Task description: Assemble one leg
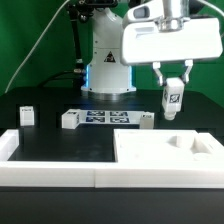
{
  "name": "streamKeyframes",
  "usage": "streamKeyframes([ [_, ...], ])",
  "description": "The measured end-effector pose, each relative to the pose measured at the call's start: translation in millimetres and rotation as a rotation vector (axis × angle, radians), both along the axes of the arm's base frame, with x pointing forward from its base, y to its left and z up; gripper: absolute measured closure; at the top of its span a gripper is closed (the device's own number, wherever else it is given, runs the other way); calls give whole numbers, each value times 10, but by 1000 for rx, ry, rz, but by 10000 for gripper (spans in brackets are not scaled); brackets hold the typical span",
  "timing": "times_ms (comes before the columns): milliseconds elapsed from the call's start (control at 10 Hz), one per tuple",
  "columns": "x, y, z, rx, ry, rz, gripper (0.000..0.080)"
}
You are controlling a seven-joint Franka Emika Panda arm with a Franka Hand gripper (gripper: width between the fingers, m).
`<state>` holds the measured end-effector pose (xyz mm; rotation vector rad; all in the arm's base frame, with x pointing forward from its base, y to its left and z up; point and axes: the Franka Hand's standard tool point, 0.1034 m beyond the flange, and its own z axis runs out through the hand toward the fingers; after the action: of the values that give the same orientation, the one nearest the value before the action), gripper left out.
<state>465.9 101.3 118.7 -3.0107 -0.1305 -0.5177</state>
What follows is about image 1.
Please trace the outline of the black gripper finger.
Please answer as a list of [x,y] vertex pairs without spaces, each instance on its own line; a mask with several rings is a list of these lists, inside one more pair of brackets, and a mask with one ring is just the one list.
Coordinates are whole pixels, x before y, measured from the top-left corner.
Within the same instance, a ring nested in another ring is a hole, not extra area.
[[164,85],[164,79],[163,79],[163,74],[160,71],[160,67],[161,67],[161,63],[160,62],[154,62],[152,64],[152,68],[154,70],[154,73],[157,77],[157,82],[159,86],[163,86]]
[[186,67],[186,70],[181,75],[181,80],[183,81],[184,84],[188,84],[189,80],[190,80],[190,72],[193,68],[193,61],[192,60],[186,60],[184,65]]

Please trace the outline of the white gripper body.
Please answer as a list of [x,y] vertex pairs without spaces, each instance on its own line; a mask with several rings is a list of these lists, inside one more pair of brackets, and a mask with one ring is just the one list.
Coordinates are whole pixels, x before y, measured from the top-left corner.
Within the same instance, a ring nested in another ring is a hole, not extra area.
[[154,22],[133,23],[121,42],[124,65],[212,59],[222,52],[217,18],[191,19],[175,32],[160,32]]

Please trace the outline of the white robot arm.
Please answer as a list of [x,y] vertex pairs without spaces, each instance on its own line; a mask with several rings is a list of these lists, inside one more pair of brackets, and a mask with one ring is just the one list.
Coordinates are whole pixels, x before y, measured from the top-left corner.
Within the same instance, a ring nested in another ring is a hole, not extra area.
[[164,86],[163,63],[182,61],[190,71],[195,60],[222,54],[219,21],[192,17],[189,0],[149,0],[124,17],[111,11],[110,2],[98,0],[92,7],[93,56],[81,90],[95,98],[117,100],[134,92],[134,65],[150,64]]

